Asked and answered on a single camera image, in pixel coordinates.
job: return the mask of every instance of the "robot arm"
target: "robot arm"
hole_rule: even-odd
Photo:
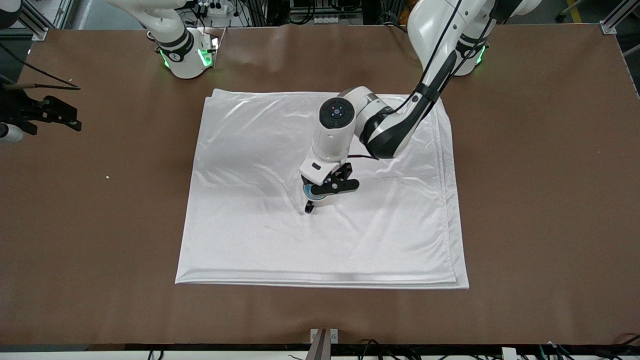
[[[364,86],[346,90],[323,104],[319,130],[300,167],[308,198],[305,211],[310,213],[314,202],[327,195],[358,188],[357,180],[348,179],[351,134],[373,158],[395,158],[449,79],[468,74],[479,63],[486,37],[496,23],[531,11],[540,1],[420,0],[407,25],[409,40],[424,69],[420,81],[395,110]]]
[[[135,17],[151,33],[160,48],[164,64],[181,79],[200,75],[213,63],[211,36],[187,28],[174,10],[186,0],[107,0]]]

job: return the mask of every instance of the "blue ring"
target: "blue ring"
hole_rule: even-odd
[[[326,196],[318,196],[318,195],[314,195],[311,193],[311,184],[306,184],[302,186],[302,191],[305,192],[305,195],[309,198],[309,200],[312,201],[320,201],[322,199],[324,199]]]

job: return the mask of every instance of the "white cloth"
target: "white cloth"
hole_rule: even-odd
[[[331,93],[205,101],[176,283],[467,289],[451,125],[439,101],[396,159],[308,215],[298,169]],[[404,95],[381,98],[398,106]],[[354,137],[351,154],[367,154]]]

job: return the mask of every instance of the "cable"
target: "cable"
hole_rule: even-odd
[[[46,72],[46,71],[43,71],[43,70],[38,69],[37,67],[33,66],[32,64],[30,64],[30,63],[28,63],[28,62],[26,62],[26,61],[22,61],[22,60],[21,60],[21,59],[20,59],[16,54],[14,54],[11,50],[9,50],[9,49],[8,49],[6,46],[4,46],[4,44],[3,44],[3,43],[1,43],[1,42],[0,42],[0,47],[1,47],[4,51],[6,51],[6,53],[7,53],[7,54],[9,54],[9,56],[11,56],[12,58],[16,59],[19,63],[23,64],[24,66],[29,67],[29,68],[31,68],[31,69],[33,69],[33,70],[35,70],[35,71],[37,71],[37,72],[39,72],[39,73],[41,73],[41,74],[43,74],[43,75],[49,76],[49,77],[50,77],[50,78],[52,78],[52,79],[58,80],[59,82],[61,82],[61,83],[63,83],[63,84],[69,85],[69,86],[71,86],[71,87],[73,87],[73,88],[77,88],[78,90],[80,90],[80,88],[79,88],[76,84],[73,84],[73,83],[71,83],[71,82],[69,82],[69,81],[67,81],[67,80],[62,80],[62,79],[60,79],[60,78],[59,78],[59,77],[57,77],[57,76],[53,76],[53,75],[51,75],[50,73],[48,73],[48,72]]]
[[[544,360],[548,360],[548,357],[547,357],[547,355],[545,354],[545,351],[544,351],[544,350],[542,350],[542,345],[538,345],[538,348],[540,348],[540,355],[542,355],[542,358],[543,358]]]
[[[493,22],[493,20],[492,20],[493,11],[495,10],[497,3],[498,3],[498,1],[496,1],[493,4],[493,8],[489,12],[489,21],[486,22],[486,25],[484,26],[484,29],[482,30],[482,33],[480,34],[480,36],[476,40],[476,43],[474,44],[474,46],[471,49],[475,49],[478,46],[478,44],[480,44],[480,41],[484,38],[484,34],[486,34],[486,31],[489,30],[489,26],[491,26],[491,23]],[[449,76],[447,76],[447,79],[445,80],[444,85],[442,86],[442,88],[444,88],[445,86],[447,86],[447,84],[449,84],[449,82],[453,78],[454,74],[457,73],[458,70],[460,70],[462,65],[465,63],[465,61],[467,61],[471,57],[471,53],[472,53],[472,51],[469,51],[467,53],[467,55],[465,55],[464,59],[462,59],[460,64],[458,64],[458,66],[449,74]]]
[[[633,338],[630,338],[629,340],[625,341],[624,343],[620,344],[620,345],[630,345],[632,342],[634,342],[635,340],[640,339],[640,335],[636,335]]]
[[[380,160],[378,158],[374,158],[373,156],[369,156],[369,155],[347,155],[347,158],[365,158],[365,159],[373,159],[373,160]]]
[[[200,20],[200,23],[202,24],[202,27],[206,28],[206,26],[204,26],[204,22],[202,21],[202,19],[198,16],[198,14],[196,14],[196,11],[190,6],[189,6],[189,10],[191,10],[191,12],[193,13],[193,16],[196,17],[196,23],[198,22],[198,20]]]
[[[255,11],[254,9],[252,9],[251,6],[249,6],[249,4],[244,2],[244,0],[240,0],[240,2],[244,3],[246,5],[247,9],[249,9],[250,11],[253,11],[254,14],[256,14],[259,17],[263,18],[264,19],[264,23],[269,25],[269,20],[267,20],[266,16],[261,15],[259,12]]]
[[[240,12],[242,13],[242,16],[244,17],[244,21],[246,21],[246,27],[250,28],[251,25],[249,25],[249,19],[247,19],[246,14],[244,13],[244,6],[242,4],[240,4]]]
[[[391,353],[391,351],[389,351],[386,347],[380,345],[380,343],[378,343],[376,340],[374,339],[370,339],[368,343],[372,343],[375,344],[378,349],[380,349],[381,351],[384,351],[387,353],[387,355],[389,355],[390,357],[392,357],[394,360],[400,360],[400,358],[398,358],[397,356],[395,356],[393,353]]]
[[[438,39],[438,42],[436,43],[436,46],[433,48],[433,52],[431,53],[431,57],[429,58],[429,61],[427,62],[427,66],[425,66],[424,67],[424,71],[422,71],[422,76],[420,77],[420,80],[418,80],[418,84],[421,83],[422,80],[424,80],[424,77],[427,75],[427,71],[429,70],[429,67],[431,66],[431,63],[433,62],[433,59],[436,57],[436,53],[438,52],[438,48],[440,47],[440,43],[442,42],[442,39],[444,39],[444,35],[447,33],[447,30],[449,30],[449,26],[451,25],[451,22],[453,21],[453,19],[455,18],[456,14],[458,13],[458,9],[460,8],[460,4],[461,3],[462,3],[462,0],[458,0],[458,3],[456,3],[456,7],[453,9],[453,12],[451,13],[451,16],[449,17],[449,21],[447,21],[447,25],[445,25],[445,27],[444,27],[444,31],[442,31],[442,34],[440,34],[440,38]],[[402,107],[404,107],[406,105],[406,103],[409,102],[409,99],[412,98],[413,94],[415,94],[415,88],[413,89],[411,94],[409,94],[409,96],[403,101],[403,103],[400,106],[398,106],[394,110],[390,110],[390,111],[386,111],[386,112],[384,112],[384,111],[380,112],[380,115],[389,115],[389,114],[396,113],[398,110],[400,110]]]
[[[301,22],[297,22],[297,21],[291,20],[291,17],[289,17],[289,23],[295,24],[295,25],[304,25],[314,18],[314,15],[316,14],[316,0],[308,0],[308,1],[309,1],[309,8],[307,9],[306,18],[303,19]]]
[[[349,25],[353,25],[353,23],[351,22],[351,19],[349,19],[349,16],[347,15],[347,12],[344,11],[344,9],[342,9],[342,12],[344,13],[344,18],[347,19],[347,21],[349,22]]]
[[[565,348],[562,347],[562,345],[558,345],[558,348],[564,352],[564,356],[568,357],[569,360],[575,360],[574,358],[571,357],[571,354],[569,354],[569,351],[567,351]]]
[[[151,360],[151,357],[154,355],[154,350],[151,349],[149,350],[149,356],[147,356],[147,360]],[[158,357],[157,360],[162,360],[162,358],[164,357],[164,350],[160,350],[160,357]]]
[[[2,88],[5,91],[34,89],[34,88],[48,88],[48,89],[58,89],[58,90],[80,90],[80,88],[78,87],[74,88],[73,86],[59,86],[59,85],[47,85],[47,84],[3,85]]]
[[[383,22],[382,24],[383,24],[383,25],[386,25],[386,26],[389,26],[389,25],[391,25],[391,26],[395,26],[395,27],[397,27],[398,29],[400,29],[401,31],[403,31],[404,33],[406,33],[406,32],[407,32],[405,28],[403,28],[402,26],[400,26],[400,25],[396,24],[395,22],[387,21],[387,22]]]
[[[238,14],[237,18],[240,20],[240,24],[242,24],[243,27],[248,27],[249,24],[244,25],[244,22],[242,21],[242,18],[240,17],[240,13],[238,12],[237,0],[236,0],[236,12],[234,13],[234,16],[236,16],[236,14]]]

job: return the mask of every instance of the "brown tabletop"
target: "brown tabletop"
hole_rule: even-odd
[[[173,77],[143,31],[51,31],[28,61],[83,130],[0,152],[1,343],[611,343],[640,332],[640,102],[597,25],[499,26],[443,94],[469,290],[174,285],[202,105],[214,88],[406,94],[394,28],[229,29]],[[48,83],[25,70],[22,82]]]

